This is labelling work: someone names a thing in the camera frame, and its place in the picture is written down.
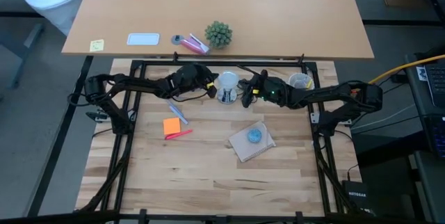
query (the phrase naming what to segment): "wooden table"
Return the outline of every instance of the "wooden table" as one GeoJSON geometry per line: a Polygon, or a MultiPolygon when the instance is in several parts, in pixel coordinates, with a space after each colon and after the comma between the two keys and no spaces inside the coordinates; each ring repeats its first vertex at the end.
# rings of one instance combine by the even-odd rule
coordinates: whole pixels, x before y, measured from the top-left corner
{"type": "MultiPolygon", "coordinates": [[[[128,74],[130,65],[130,59],[115,59],[111,73],[128,74]]],[[[317,65],[322,86],[337,84],[333,62],[320,61],[317,65]]],[[[148,66],[146,77],[165,77],[177,68],[148,66]]],[[[241,78],[252,77],[236,67],[209,68],[218,73],[234,70],[241,78]]],[[[266,69],[269,75],[284,80],[300,71],[296,67],[266,69]]],[[[201,93],[187,93],[184,97],[201,93]]],[[[117,105],[122,104],[123,97],[124,93],[114,97],[117,105]]],[[[174,114],[164,100],[142,94],[122,213],[147,209],[150,214],[294,216],[295,211],[302,211],[304,216],[323,216],[307,109],[280,108],[261,99],[248,109],[239,100],[224,105],[208,97],[175,104],[189,121],[188,125],[181,124],[181,130],[193,129],[193,133],[165,141],[162,121],[174,114]],[[277,147],[241,163],[228,138],[259,120],[265,123],[277,147]]],[[[332,110],[341,102],[328,102],[325,106],[332,110]]],[[[110,127],[98,124],[96,132],[110,127]]],[[[337,129],[350,134],[345,127],[337,129]]],[[[110,131],[93,138],[76,207],[84,206],[105,181],[113,142],[110,131]]],[[[341,134],[333,136],[332,145],[342,180],[347,170],[357,164],[354,145],[341,134]]],[[[357,168],[351,170],[351,177],[361,180],[357,168]]],[[[328,181],[327,184],[331,208],[335,209],[332,188],[328,181]]]]}
{"type": "Polygon", "coordinates": [[[173,35],[204,37],[218,20],[233,41],[215,56],[373,58],[355,0],[83,0],[64,54],[156,56],[193,54],[173,35]],[[130,33],[160,33],[157,46],[127,46],[130,33]],[[93,40],[104,50],[90,52],[93,40]]]}

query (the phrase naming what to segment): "table leg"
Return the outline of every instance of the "table leg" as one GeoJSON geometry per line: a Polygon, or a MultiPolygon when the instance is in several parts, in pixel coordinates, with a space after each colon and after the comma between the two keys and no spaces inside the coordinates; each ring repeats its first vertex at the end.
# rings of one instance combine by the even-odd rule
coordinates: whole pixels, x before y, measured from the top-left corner
{"type": "MultiPolygon", "coordinates": [[[[73,96],[71,101],[73,104],[79,102],[80,93],[82,92],[83,84],[85,83],[88,71],[90,70],[93,56],[86,56],[83,62],[79,78],[74,86],[73,96]]],[[[36,187],[31,194],[31,199],[27,207],[28,217],[35,217],[39,214],[40,207],[42,206],[45,193],[47,192],[51,177],[53,175],[54,169],[56,168],[57,160],[62,152],[63,143],[65,142],[65,137],[67,136],[68,129],[70,128],[72,118],[76,111],[76,107],[68,104],[65,112],[63,114],[62,120],[58,126],[57,135],[51,149],[49,151],[49,156],[45,161],[45,165],[42,173],[40,173],[36,187]]]]}
{"type": "Polygon", "coordinates": [[[14,53],[17,57],[20,58],[19,67],[15,72],[15,75],[9,85],[9,88],[18,87],[26,59],[28,59],[28,56],[31,53],[32,48],[42,30],[43,30],[42,24],[35,25],[33,30],[29,33],[28,37],[26,38],[23,44],[20,44],[15,40],[11,39],[10,35],[7,35],[6,33],[0,33],[0,45],[3,45],[6,49],[8,49],[12,53],[14,53]]]}

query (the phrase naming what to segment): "cardboard piece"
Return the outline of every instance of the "cardboard piece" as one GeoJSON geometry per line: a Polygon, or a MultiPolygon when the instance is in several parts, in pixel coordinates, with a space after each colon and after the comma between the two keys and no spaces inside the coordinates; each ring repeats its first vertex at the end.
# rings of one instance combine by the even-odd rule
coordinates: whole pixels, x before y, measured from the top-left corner
{"type": "Polygon", "coordinates": [[[399,8],[431,9],[428,0],[385,0],[385,4],[399,8]]]}

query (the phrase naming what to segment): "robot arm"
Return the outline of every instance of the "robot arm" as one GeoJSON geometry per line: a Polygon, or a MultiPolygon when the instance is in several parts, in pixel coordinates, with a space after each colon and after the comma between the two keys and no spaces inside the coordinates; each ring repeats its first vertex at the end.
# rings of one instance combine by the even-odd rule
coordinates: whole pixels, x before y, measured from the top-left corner
{"type": "Polygon", "coordinates": [[[133,124],[128,113],[113,102],[112,98],[123,90],[151,93],[162,99],[170,99],[182,93],[202,88],[210,98],[215,97],[216,88],[213,81],[218,74],[213,74],[206,66],[200,64],[185,65],[166,78],[150,80],[128,77],[123,74],[100,74],[86,80],[84,90],[86,100],[99,106],[111,119],[114,134],[128,134],[133,124]],[[105,83],[114,83],[106,92],[105,83]]]}
{"type": "Polygon", "coordinates": [[[258,74],[246,67],[244,70],[254,74],[250,81],[240,81],[243,89],[243,106],[249,107],[254,97],[260,97],[279,106],[301,109],[308,104],[341,100],[346,102],[333,112],[320,113],[316,132],[323,136],[333,136],[339,122],[354,120],[361,113],[372,113],[382,108],[382,89],[361,81],[348,81],[337,86],[314,90],[297,89],[277,77],[269,77],[266,70],[258,74]]]}

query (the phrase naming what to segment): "sticky note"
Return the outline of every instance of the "sticky note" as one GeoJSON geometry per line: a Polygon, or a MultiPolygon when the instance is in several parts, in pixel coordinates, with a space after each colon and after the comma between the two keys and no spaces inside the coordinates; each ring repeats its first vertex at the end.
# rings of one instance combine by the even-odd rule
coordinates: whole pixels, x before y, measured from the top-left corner
{"type": "Polygon", "coordinates": [[[105,41],[102,40],[92,40],[90,42],[90,51],[103,51],[105,41]]]}
{"type": "Polygon", "coordinates": [[[176,134],[181,131],[179,118],[164,119],[164,134],[176,134]]]}

